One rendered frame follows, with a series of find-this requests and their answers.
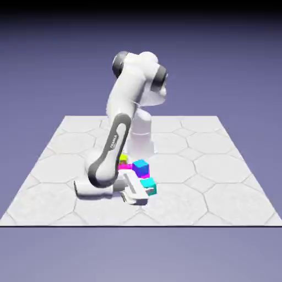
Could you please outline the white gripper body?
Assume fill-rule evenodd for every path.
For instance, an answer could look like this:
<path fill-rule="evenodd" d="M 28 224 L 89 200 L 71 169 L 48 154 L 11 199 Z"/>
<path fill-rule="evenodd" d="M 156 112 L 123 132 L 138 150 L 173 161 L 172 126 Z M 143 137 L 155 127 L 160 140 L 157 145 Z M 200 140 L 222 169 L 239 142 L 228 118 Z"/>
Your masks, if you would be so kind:
<path fill-rule="evenodd" d="M 127 184 L 121 191 L 123 201 L 130 205 L 146 205 L 149 196 L 135 172 L 125 172 L 123 177 Z"/>

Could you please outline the small cyan cube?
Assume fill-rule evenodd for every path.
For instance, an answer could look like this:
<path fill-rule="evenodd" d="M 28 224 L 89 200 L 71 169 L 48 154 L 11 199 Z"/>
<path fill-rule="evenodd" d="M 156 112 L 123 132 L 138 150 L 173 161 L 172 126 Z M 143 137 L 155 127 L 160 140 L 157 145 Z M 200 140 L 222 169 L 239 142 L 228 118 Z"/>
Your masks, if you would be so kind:
<path fill-rule="evenodd" d="M 155 192 L 147 192 L 149 196 L 157 194 L 156 183 L 153 178 L 150 177 L 150 178 L 141 179 L 140 182 L 144 187 L 144 189 L 149 187 L 155 188 Z"/>

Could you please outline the small blue cube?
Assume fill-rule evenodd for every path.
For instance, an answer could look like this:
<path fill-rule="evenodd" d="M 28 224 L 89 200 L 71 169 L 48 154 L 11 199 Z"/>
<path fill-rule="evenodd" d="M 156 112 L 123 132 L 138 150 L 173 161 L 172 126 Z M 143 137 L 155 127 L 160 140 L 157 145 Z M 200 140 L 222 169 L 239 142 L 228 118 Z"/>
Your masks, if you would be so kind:
<path fill-rule="evenodd" d="M 149 176 L 149 164 L 143 159 L 133 162 L 132 170 L 139 178 L 144 178 Z"/>

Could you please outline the large magenta box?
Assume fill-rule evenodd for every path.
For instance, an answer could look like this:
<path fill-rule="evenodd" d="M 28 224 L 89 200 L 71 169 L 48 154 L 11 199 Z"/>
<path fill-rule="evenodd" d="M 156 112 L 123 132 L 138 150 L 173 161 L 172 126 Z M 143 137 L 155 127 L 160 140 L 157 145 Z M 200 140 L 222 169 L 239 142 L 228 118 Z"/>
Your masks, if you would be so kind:
<path fill-rule="evenodd" d="M 132 169 L 132 164 L 119 164 L 118 165 L 118 169 L 119 170 L 131 170 Z M 147 174 L 143 174 L 143 175 L 139 175 L 139 178 L 149 178 L 150 177 L 150 173 L 148 172 Z"/>

